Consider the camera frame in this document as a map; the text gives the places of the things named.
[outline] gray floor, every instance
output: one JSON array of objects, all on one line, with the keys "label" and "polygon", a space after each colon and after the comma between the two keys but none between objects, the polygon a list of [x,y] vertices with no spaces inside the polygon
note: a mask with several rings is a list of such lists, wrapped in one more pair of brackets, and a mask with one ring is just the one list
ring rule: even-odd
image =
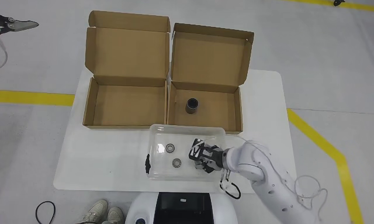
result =
[{"label": "gray floor", "polygon": [[[1,36],[9,61],[0,70],[0,89],[8,90],[74,94],[94,9],[255,32],[250,68],[281,74],[287,107],[346,155],[363,218],[374,222],[372,12],[278,0],[0,0],[0,6],[2,15],[40,23]],[[128,210],[134,192],[53,188],[69,114],[70,107],[0,104],[0,223],[34,223],[36,205],[48,199],[57,205],[55,223],[78,221],[99,198]],[[292,124],[290,129],[298,175],[311,174],[329,189],[324,223],[350,223],[334,162]],[[237,213],[246,223],[245,207]]]}]

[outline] cardboard box lid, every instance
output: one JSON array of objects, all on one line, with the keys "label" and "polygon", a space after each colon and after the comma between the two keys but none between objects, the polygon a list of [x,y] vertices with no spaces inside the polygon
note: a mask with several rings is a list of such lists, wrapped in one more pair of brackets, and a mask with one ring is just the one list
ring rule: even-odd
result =
[{"label": "cardboard box lid", "polygon": [[237,87],[247,79],[253,32],[176,23],[173,33],[174,82]]},{"label": "cardboard box lid", "polygon": [[169,17],[92,11],[88,23],[85,65],[95,76],[166,79]]}]

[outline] clear plastic container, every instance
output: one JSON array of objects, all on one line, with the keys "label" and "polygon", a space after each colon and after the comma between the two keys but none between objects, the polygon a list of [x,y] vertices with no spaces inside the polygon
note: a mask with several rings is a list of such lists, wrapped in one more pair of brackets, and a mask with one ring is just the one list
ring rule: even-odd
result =
[{"label": "clear plastic container", "polygon": [[[152,125],[150,127],[150,165],[148,177],[156,180],[178,181],[219,181],[221,171],[210,174],[195,168],[195,162],[188,158],[193,141],[205,140],[209,145],[225,149],[225,131],[218,127],[194,127]],[[168,153],[166,146],[174,145],[174,151]],[[174,159],[180,159],[181,166],[173,166]]]}]

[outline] white table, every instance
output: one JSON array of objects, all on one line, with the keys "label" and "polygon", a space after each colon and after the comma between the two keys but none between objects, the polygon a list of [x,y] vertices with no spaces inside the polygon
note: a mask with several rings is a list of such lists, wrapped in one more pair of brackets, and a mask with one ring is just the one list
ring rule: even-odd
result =
[{"label": "white table", "polygon": [[[83,126],[91,77],[84,68],[54,177],[53,184],[57,189],[220,192],[218,182],[150,180],[144,166],[148,130],[92,130]],[[241,99],[244,131],[240,136],[267,145],[296,178],[281,76],[274,71],[250,70],[247,81],[241,86]],[[226,143],[233,140],[232,136],[227,136]],[[234,174],[230,178],[242,193],[254,193],[249,181],[243,177]]]}]

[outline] open cardboard box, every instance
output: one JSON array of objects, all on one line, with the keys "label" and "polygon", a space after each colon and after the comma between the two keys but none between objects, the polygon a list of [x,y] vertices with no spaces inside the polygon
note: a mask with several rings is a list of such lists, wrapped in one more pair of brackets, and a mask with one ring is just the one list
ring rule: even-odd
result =
[{"label": "open cardboard box", "polygon": [[[253,32],[176,23],[168,119],[170,125],[243,131],[239,85],[247,79]],[[185,110],[196,98],[196,113]]]},{"label": "open cardboard box", "polygon": [[166,124],[169,18],[92,11],[88,22],[85,65],[94,75],[83,125]]}]

